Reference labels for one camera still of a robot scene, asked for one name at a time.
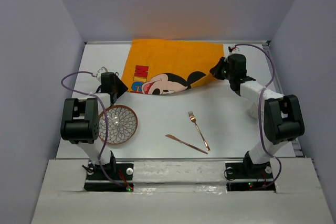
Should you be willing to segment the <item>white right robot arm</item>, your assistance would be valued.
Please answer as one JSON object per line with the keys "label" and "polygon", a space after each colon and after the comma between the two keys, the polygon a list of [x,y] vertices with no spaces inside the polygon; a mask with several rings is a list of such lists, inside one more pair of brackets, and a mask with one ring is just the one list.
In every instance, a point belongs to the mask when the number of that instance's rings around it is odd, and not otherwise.
{"label": "white right robot arm", "polygon": [[246,177],[258,175],[278,150],[305,132],[299,99],[295,95],[283,95],[262,86],[249,77],[246,57],[230,54],[220,58],[210,70],[218,80],[228,80],[230,88],[240,97],[250,100],[258,119],[260,142],[248,151],[239,171]]}

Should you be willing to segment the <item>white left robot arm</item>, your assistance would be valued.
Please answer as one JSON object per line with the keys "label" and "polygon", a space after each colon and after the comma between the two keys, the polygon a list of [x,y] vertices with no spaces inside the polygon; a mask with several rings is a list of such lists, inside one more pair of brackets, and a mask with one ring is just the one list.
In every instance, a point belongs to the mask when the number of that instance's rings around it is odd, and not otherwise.
{"label": "white left robot arm", "polygon": [[125,108],[115,106],[116,100],[127,86],[116,72],[101,72],[90,76],[99,80],[95,92],[72,89],[80,98],[64,101],[60,126],[61,138],[81,148],[90,158],[89,173],[98,172],[104,179],[111,179],[117,171],[116,159],[107,145],[111,141],[124,141],[134,132],[134,116]]}

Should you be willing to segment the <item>orange cartoon mouse cloth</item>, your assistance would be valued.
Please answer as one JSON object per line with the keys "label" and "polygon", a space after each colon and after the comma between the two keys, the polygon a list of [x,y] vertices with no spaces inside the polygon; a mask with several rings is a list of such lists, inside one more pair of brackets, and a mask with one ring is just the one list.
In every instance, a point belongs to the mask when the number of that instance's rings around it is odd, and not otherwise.
{"label": "orange cartoon mouse cloth", "polygon": [[215,81],[210,70],[224,55],[211,42],[133,40],[121,80],[129,92],[174,94]]}

